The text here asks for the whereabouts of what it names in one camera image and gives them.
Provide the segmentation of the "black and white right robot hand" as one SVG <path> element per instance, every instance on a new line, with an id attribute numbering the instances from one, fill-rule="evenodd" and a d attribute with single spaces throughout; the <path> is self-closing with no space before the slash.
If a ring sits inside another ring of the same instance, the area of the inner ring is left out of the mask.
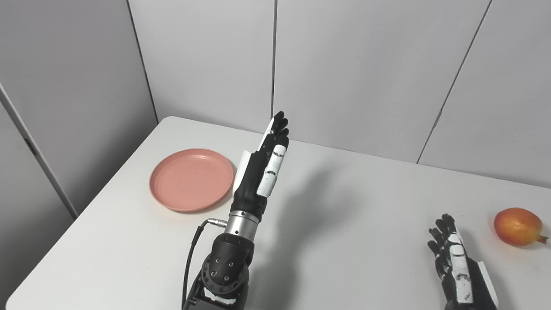
<path id="1" fill-rule="evenodd" d="M 445 310 L 497 310 L 498 298 L 485 264 L 467 255 L 455 219 L 443 214 L 427 242 L 446 297 Z"/>

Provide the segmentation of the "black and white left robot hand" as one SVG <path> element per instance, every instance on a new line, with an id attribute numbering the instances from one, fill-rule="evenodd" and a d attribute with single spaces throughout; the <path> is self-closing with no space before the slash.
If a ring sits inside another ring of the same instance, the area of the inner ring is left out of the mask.
<path id="1" fill-rule="evenodd" d="M 258 149 L 243 151 L 233 185 L 231 211 L 262 220 L 289 145 L 288 119 L 279 111 L 264 132 Z"/>

